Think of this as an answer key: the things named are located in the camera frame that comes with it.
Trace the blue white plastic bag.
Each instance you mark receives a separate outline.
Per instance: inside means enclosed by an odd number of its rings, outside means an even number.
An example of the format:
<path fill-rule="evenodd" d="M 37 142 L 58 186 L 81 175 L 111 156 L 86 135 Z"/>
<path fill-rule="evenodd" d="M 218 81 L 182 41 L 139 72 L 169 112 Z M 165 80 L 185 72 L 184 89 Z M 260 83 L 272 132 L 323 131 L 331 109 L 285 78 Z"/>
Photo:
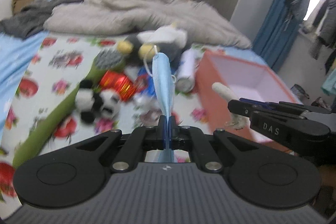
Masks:
<path fill-rule="evenodd" d="M 148 110 L 157 108 L 157 96 L 155 94 L 153 78 L 148 75 L 145 67 L 140 67 L 135 85 L 137 88 L 133 96 L 135 106 Z"/>

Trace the red shiny foil packet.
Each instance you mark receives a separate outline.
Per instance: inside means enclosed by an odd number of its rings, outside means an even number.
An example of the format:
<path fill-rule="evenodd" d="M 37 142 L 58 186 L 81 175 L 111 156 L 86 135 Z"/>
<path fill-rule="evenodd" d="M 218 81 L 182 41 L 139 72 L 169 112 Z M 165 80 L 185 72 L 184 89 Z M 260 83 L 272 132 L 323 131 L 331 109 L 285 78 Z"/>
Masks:
<path fill-rule="evenodd" d="M 124 102 L 132 99 L 137 91 L 134 83 L 125 74 L 115 71 L 107 71 L 101 78 L 99 86 L 102 90 L 114 90 Z"/>

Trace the blue surgical face mask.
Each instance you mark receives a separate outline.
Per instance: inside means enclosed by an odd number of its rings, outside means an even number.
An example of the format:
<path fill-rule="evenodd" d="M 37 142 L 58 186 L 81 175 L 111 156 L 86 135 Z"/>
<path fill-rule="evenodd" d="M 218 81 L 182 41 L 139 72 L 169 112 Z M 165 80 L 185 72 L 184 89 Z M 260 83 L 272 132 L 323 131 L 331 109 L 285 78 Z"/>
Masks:
<path fill-rule="evenodd" d="M 160 162 L 174 162 L 174 152 L 171 144 L 173 129 L 170 118 L 173 111 L 176 78 L 171 73 L 169 58 L 164 53 L 159 52 L 156 45 L 150 46 L 149 51 L 143 58 L 143 64 L 147 74 L 153 79 L 157 101 L 165 118 L 163 152 L 159 160 Z"/>

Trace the white spray can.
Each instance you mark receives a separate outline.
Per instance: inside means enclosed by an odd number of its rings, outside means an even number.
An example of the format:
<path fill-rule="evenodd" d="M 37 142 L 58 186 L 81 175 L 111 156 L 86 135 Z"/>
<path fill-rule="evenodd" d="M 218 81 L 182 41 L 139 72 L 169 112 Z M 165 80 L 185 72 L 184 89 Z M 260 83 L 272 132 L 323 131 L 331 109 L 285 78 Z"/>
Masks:
<path fill-rule="evenodd" d="M 193 49 L 184 51 L 177 70 L 175 87 L 177 91 L 189 93 L 195 86 L 195 52 Z"/>

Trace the small panda plush toy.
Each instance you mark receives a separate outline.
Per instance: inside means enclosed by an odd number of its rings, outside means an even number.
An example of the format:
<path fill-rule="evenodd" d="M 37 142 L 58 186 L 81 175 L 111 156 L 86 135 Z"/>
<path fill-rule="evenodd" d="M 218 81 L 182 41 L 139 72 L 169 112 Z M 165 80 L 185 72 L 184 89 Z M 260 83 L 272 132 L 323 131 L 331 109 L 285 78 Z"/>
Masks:
<path fill-rule="evenodd" d="M 79 84 L 75 107 L 85 124 L 92 124 L 96 118 L 113 119 L 120 111 L 121 97 L 110 89 L 94 91 L 93 81 L 84 79 Z"/>

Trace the salmon pink cardboard box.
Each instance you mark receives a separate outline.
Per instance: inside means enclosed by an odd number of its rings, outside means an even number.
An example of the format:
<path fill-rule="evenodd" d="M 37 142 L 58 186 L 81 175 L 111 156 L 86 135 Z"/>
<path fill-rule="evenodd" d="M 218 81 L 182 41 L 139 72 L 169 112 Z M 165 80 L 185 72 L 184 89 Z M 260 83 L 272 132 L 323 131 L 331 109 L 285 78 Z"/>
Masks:
<path fill-rule="evenodd" d="M 227 102 L 212 90 L 213 83 L 229 87 L 239 98 L 262 102 L 300 103 L 285 83 L 266 65 L 220 53 L 205 51 L 195 74 L 198 95 L 206 110 L 209 129 L 224 128 L 228 132 L 283 152 L 289 149 L 250 129 L 235 130 L 228 126 L 231 119 Z"/>

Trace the green long massage brush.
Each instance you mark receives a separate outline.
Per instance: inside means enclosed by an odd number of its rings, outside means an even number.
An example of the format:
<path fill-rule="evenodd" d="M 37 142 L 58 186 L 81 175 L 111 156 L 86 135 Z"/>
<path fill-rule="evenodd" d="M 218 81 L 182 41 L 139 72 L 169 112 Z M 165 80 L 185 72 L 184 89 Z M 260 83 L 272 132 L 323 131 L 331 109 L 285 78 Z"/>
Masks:
<path fill-rule="evenodd" d="M 116 50 L 103 50 L 94 58 L 90 71 L 81 80 L 91 80 L 93 86 L 97 86 L 107 71 L 121 72 L 124 67 L 125 61 L 121 53 Z M 13 158 L 14 168 L 18 168 L 27 160 L 39 155 L 45 143 L 52 137 L 56 126 L 75 109 L 75 97 L 78 90 L 79 86 L 76 85 L 74 90 L 56 105 L 53 111 L 37 125 L 36 129 L 17 148 Z"/>

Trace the grey white penguin plush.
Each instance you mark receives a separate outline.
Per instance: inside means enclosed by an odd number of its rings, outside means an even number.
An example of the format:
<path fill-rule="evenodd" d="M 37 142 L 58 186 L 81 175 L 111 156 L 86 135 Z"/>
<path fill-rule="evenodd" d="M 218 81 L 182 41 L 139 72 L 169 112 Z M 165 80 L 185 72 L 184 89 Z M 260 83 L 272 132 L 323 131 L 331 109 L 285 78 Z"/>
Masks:
<path fill-rule="evenodd" d="M 155 31 L 143 31 L 130 34 L 117 43 L 117 50 L 131 64 L 141 65 L 143 61 L 151 62 L 155 55 L 154 47 L 164 53 L 173 69 L 177 69 L 181 61 L 183 49 L 187 44 L 187 31 L 171 24 Z"/>

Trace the hanging clothes rack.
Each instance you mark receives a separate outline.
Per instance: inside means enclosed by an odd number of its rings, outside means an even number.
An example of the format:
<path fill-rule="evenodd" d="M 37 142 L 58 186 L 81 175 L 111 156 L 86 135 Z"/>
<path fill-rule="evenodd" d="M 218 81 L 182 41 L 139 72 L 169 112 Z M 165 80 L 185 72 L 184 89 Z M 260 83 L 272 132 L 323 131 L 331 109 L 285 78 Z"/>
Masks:
<path fill-rule="evenodd" d="M 297 64 L 301 64 L 312 83 L 317 83 L 317 73 L 309 66 L 316 67 L 323 47 L 335 44 L 335 0 L 319 0 L 311 13 L 308 13 L 311 0 L 285 0 L 291 20 L 294 20 L 303 33 L 314 32 L 314 40 L 293 53 Z"/>

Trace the blue curtain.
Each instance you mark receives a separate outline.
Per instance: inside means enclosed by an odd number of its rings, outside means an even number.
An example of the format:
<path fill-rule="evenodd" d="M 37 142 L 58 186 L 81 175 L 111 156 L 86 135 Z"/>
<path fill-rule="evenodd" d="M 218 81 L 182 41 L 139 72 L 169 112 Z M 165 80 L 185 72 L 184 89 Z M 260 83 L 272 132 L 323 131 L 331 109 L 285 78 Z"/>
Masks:
<path fill-rule="evenodd" d="M 253 50 L 279 71 L 294 44 L 310 0 L 273 0 L 254 42 Z"/>

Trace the grey quilted blanket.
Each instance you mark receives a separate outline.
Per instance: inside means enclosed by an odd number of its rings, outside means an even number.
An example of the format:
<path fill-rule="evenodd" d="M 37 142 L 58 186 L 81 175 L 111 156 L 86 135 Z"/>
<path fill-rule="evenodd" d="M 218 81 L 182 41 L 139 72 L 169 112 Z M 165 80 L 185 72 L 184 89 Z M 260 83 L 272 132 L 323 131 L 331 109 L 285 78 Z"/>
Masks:
<path fill-rule="evenodd" d="M 68 34 L 116 36 L 169 25 L 185 30 L 189 44 L 252 46 L 212 6 L 193 0 L 84 0 L 56 6 L 43 27 Z"/>

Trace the light blue bed sheet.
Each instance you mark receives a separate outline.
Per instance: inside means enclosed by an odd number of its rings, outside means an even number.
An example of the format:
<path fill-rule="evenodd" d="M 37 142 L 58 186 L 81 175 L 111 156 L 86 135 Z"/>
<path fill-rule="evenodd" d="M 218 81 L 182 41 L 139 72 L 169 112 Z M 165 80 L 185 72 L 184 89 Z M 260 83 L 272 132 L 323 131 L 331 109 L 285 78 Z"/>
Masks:
<path fill-rule="evenodd" d="M 42 31 L 28 39 L 19 39 L 1 33 L 0 38 L 0 108 L 1 130 L 9 112 L 14 94 L 34 55 L 41 47 L 48 32 Z"/>

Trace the dark grey clothing pile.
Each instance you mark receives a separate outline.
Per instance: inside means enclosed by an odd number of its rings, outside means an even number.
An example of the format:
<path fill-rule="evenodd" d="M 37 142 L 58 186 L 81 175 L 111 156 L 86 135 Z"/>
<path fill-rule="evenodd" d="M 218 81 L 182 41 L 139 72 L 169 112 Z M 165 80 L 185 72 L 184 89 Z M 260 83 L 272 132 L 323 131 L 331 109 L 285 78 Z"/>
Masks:
<path fill-rule="evenodd" d="M 82 1 L 84 0 L 34 0 L 17 14 L 1 20 L 1 33 L 27 39 L 43 30 L 43 24 L 56 6 Z"/>

